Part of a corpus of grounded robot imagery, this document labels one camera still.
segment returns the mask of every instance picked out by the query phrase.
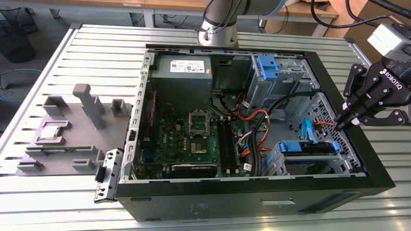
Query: black waste bin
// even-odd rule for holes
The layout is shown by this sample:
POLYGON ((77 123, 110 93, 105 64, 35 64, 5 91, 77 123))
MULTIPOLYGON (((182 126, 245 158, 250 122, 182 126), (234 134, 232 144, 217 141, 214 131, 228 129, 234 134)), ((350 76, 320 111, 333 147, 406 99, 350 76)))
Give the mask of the black waste bin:
POLYGON ((18 27, 25 34, 30 34, 37 30, 29 8, 14 8, 9 10, 0 9, 0 13, 9 22, 17 22, 18 27))
POLYGON ((34 57, 33 47, 15 21, 0 20, 0 53, 11 63, 22 63, 34 57))

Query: metal table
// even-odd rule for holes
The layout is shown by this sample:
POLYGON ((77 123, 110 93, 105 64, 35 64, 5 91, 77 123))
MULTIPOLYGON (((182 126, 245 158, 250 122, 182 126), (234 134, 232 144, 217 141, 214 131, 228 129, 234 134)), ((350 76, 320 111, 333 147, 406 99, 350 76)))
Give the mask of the metal table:
MULTIPOLYGON (((146 43, 194 45, 196 32, 94 25, 67 30, 0 139, 0 230, 411 229, 409 127, 364 128, 396 187, 380 195, 354 200, 325 214, 137 223, 118 203, 93 204, 93 176, 13 176, 23 148, 45 113, 41 104, 46 96, 61 94, 67 103, 78 103, 78 99, 70 96, 73 85, 87 83, 91 85, 90 93, 99 96, 102 103, 113 98, 130 102, 140 83, 146 43)), ((354 44, 338 38, 238 33, 238 44, 242 48, 316 51, 340 90, 350 64, 368 63, 354 44)))

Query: power supply label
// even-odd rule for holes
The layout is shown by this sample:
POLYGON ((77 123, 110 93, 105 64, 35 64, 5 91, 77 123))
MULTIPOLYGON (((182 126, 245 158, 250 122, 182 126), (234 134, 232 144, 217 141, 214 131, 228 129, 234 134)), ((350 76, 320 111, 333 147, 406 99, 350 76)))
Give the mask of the power supply label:
POLYGON ((172 60, 169 72, 204 73, 204 61, 198 60, 172 60))

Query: ram slot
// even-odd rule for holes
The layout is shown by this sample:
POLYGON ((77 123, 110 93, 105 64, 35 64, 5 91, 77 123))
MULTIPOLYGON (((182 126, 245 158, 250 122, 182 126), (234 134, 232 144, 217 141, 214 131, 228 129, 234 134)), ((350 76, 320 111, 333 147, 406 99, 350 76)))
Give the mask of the ram slot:
POLYGON ((217 124, 221 172, 229 173, 237 168, 233 137, 229 121, 217 124))

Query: floor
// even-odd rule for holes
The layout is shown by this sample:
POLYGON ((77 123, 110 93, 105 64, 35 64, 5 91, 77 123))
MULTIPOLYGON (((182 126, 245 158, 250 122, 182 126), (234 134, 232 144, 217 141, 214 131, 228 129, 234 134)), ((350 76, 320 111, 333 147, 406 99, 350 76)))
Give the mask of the floor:
MULTIPOLYGON (((27 35, 27 39, 35 50, 35 57, 29 62, 13 64, 3 58, 2 55, 0 55, 1 86, 5 88, 7 84, 9 87, 9 90, 6 91, 0 90, 0 97, 11 102, 0 100, 0 135, 18 109, 18 102, 23 100, 38 77, 38 72, 29 70, 14 71, 3 75, 1 73, 13 69, 42 70, 71 23, 112 26, 144 26, 141 14, 113 12, 61 10, 59 18, 53 19, 47 9, 34 9, 33 19, 37 25, 37 31, 27 35)), ((196 29, 201 25, 201 17, 189 16, 185 18, 185 16, 177 15, 173 18, 169 18, 168 23, 164 23, 161 16, 156 15, 154 23, 156 26, 161 28, 174 28, 177 26, 177 28, 181 29, 196 29)), ((240 32, 260 33, 256 20, 238 19, 237 27, 240 32)))

